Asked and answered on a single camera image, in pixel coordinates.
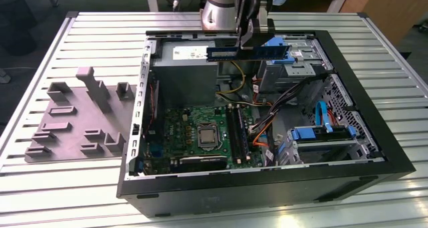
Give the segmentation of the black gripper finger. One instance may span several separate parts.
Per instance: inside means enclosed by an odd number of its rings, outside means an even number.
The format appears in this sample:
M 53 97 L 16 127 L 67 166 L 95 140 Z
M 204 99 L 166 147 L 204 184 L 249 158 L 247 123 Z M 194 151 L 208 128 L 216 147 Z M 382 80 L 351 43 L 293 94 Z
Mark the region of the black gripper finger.
M 237 30 L 237 54 L 238 60 L 249 60 L 252 51 L 257 46 L 257 36 L 260 34 L 260 21 L 259 18 L 247 18 L 244 14 L 237 14 L 236 19 Z
M 263 46 L 275 36 L 273 20 L 268 18 L 269 1 L 260 1 L 245 8 L 241 19 L 241 49 Z

